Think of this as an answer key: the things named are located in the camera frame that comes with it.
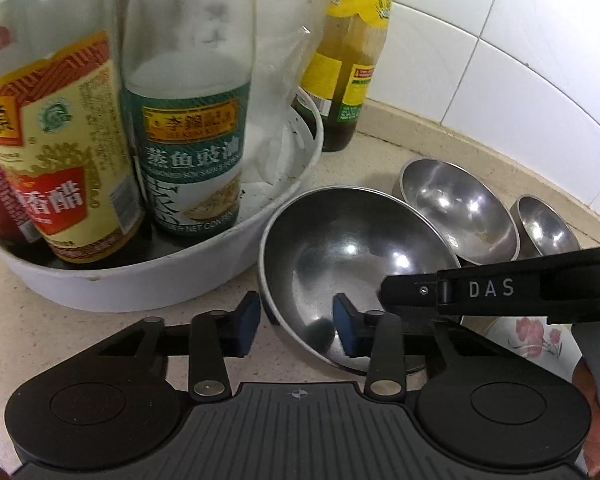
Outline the person right hand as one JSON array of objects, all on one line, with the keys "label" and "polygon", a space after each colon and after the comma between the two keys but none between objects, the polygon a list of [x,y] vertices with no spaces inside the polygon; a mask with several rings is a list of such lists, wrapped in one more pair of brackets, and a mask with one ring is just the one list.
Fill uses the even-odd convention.
[{"label": "person right hand", "polygon": [[572,374],[572,383],[588,400],[592,411],[592,426],[583,445],[585,465],[593,479],[600,479],[600,404],[597,402],[597,389],[594,377],[583,358]]}]

